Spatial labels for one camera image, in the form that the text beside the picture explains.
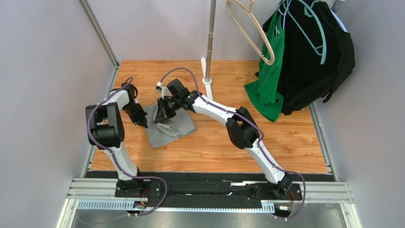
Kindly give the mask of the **grey cloth napkin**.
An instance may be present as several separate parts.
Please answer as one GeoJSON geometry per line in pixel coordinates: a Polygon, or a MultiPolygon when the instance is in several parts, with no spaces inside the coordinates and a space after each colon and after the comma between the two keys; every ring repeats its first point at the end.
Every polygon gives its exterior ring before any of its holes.
{"type": "Polygon", "coordinates": [[[148,127],[145,129],[153,149],[167,145],[197,131],[197,127],[188,111],[180,109],[176,116],[163,123],[154,123],[157,115],[157,104],[145,108],[148,127]]]}

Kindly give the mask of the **metal stand pole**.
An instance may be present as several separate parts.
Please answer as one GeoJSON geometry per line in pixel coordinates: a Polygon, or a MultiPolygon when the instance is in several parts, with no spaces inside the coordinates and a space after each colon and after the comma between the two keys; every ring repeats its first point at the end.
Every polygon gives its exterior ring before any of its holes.
{"type": "Polygon", "coordinates": [[[208,44],[207,44],[207,53],[206,53],[206,71],[205,71],[205,76],[204,76],[204,81],[206,83],[212,81],[211,76],[210,76],[210,70],[211,70],[211,63],[212,63],[212,45],[213,45],[213,36],[214,36],[215,12],[216,12],[216,0],[211,0],[208,44]]]}

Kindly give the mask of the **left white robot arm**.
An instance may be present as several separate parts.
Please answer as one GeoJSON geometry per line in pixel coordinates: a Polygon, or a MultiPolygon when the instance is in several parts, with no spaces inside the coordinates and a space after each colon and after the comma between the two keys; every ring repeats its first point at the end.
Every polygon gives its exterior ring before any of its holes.
{"type": "Polygon", "coordinates": [[[137,88],[129,82],[110,91],[102,102],[85,108],[87,136],[91,145],[101,149],[118,173],[116,186],[122,192],[139,195],[146,187],[138,177],[139,168],[132,162],[124,145],[125,130],[120,112],[123,110],[134,125],[147,128],[147,113],[137,101],[137,88]]]}

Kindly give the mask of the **green shirt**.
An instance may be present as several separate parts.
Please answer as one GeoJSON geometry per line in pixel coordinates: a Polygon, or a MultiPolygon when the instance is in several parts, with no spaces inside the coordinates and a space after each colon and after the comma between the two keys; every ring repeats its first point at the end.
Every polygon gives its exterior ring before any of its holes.
{"type": "Polygon", "coordinates": [[[275,122],[281,113],[284,97],[277,89],[285,50],[285,30],[282,15],[275,12],[268,24],[267,39],[274,52],[275,61],[269,66],[261,59],[258,79],[245,85],[245,91],[253,106],[266,119],[275,122]]]}

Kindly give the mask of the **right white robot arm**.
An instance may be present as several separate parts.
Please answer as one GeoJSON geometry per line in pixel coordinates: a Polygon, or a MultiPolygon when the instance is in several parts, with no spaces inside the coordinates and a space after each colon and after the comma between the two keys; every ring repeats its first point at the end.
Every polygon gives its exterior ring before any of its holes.
{"type": "Polygon", "coordinates": [[[231,143],[247,151],[259,165],[266,180],[274,184],[281,195],[288,195],[292,179],[272,157],[263,143],[262,131],[258,128],[248,109],[231,108],[209,99],[197,90],[189,91],[178,79],[166,86],[158,82],[156,90],[162,94],[157,100],[158,109],[154,122],[163,123],[176,116],[180,109],[203,114],[223,124],[231,143]]]}

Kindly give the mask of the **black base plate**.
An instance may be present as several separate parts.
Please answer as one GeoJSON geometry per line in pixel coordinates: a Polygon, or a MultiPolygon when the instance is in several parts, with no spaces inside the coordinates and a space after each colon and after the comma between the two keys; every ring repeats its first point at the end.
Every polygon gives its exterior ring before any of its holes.
{"type": "Polygon", "coordinates": [[[85,178],[112,180],[113,195],[132,199],[132,209],[259,209],[266,200],[292,206],[304,193],[290,176],[273,184],[262,173],[143,172],[142,176],[144,180],[119,180],[115,171],[89,171],[85,178]]]}

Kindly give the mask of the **black shirt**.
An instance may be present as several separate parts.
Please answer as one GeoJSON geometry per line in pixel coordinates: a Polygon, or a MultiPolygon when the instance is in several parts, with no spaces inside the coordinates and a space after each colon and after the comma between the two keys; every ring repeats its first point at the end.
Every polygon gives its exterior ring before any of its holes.
{"type": "Polygon", "coordinates": [[[277,91],[290,115],[322,98],[327,103],[355,67],[350,33],[321,0],[283,0],[285,50],[277,91]]]}

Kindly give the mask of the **beige clothes hanger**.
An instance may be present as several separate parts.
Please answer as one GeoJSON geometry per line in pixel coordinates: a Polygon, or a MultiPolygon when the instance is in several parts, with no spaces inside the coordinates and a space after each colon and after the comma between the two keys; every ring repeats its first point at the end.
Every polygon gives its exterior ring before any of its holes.
{"type": "Polygon", "coordinates": [[[239,32],[261,60],[271,66],[276,60],[275,53],[267,34],[254,14],[254,7],[254,0],[249,0],[248,4],[240,0],[226,1],[227,12],[239,32]]]}

